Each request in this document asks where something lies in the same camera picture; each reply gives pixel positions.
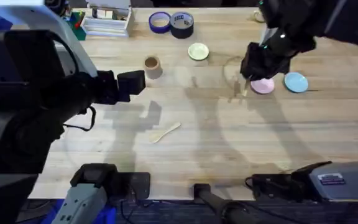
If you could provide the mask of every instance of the pink object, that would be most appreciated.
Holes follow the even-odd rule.
[[[272,79],[261,79],[251,82],[252,89],[260,94],[271,93],[274,90],[274,81]]]

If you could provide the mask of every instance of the wooden table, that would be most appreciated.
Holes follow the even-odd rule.
[[[186,11],[195,32],[185,40],[154,34],[155,11]],[[116,74],[142,69],[147,55],[160,58],[164,74],[130,103],[94,105],[92,131],[67,129],[53,143],[31,198],[64,198],[82,165],[107,162],[119,171],[150,172],[150,198],[190,199],[194,183],[210,183],[224,198],[252,200],[244,178],[279,173],[321,161],[358,161],[358,47],[318,39],[316,50],[297,56],[291,71],[310,83],[294,94],[275,76],[269,95],[239,94],[239,67],[262,24],[250,21],[253,8],[136,9],[132,37],[87,36],[82,42],[98,70]],[[202,42],[207,60],[195,62],[188,47]],[[149,137],[181,122],[156,144]],[[89,116],[70,124],[87,126]]]

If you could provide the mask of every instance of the cable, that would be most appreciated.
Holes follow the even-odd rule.
[[[68,128],[78,128],[83,131],[90,131],[93,128],[94,122],[96,120],[96,110],[93,106],[89,106],[89,109],[91,109],[91,111],[92,111],[91,126],[89,128],[84,128],[84,127],[70,125],[70,124],[63,124],[63,126],[68,127]]]
[[[154,200],[153,202],[168,203],[168,204],[172,204],[172,205],[205,205],[205,204],[195,203],[194,200],[191,200],[189,202],[175,202],[175,201],[171,201],[171,200]]]
[[[249,180],[252,180],[252,177],[247,177],[245,183],[246,183],[246,186],[247,186],[250,190],[252,190],[252,186],[251,186],[250,184],[248,184],[248,181],[249,181]]]
[[[122,218],[125,220],[125,223],[134,224],[134,223],[129,219],[130,217],[127,218],[127,217],[124,215],[124,201],[121,201],[120,208],[121,208],[121,216],[122,216]],[[132,215],[132,213],[134,212],[134,210],[135,210],[136,208],[137,208],[137,207],[134,207],[134,208],[132,209],[132,211],[130,212],[129,215]]]
[[[256,205],[253,205],[249,202],[240,202],[242,204],[244,204],[244,206],[250,206],[252,207],[253,209],[257,210],[257,211],[260,211],[260,212],[263,212],[263,213],[266,213],[270,216],[273,216],[273,217],[276,217],[276,218],[281,218],[282,220],[286,220],[286,221],[289,221],[289,222],[293,222],[293,223],[297,223],[297,224],[308,224],[307,222],[302,222],[302,221],[299,221],[299,220],[295,220],[295,219],[292,219],[292,218],[289,218],[289,217],[286,217],[284,215],[279,215],[277,213],[273,213],[269,210],[265,210],[263,208],[260,208],[259,206],[256,206]]]

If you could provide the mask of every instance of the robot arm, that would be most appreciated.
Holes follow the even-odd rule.
[[[115,79],[112,71],[96,70],[56,14],[61,2],[65,1],[0,1],[0,16],[30,28],[0,32],[0,223],[15,222],[66,121],[85,114],[92,103],[130,102],[129,95],[145,88],[144,71]],[[115,180],[111,188],[127,189],[127,183]],[[99,186],[88,193],[100,195],[104,190]],[[121,190],[118,198],[126,192]]]
[[[287,73],[293,57],[316,48],[315,36],[358,45],[358,0],[261,0],[259,8],[273,30],[248,46],[241,73],[251,81]]]

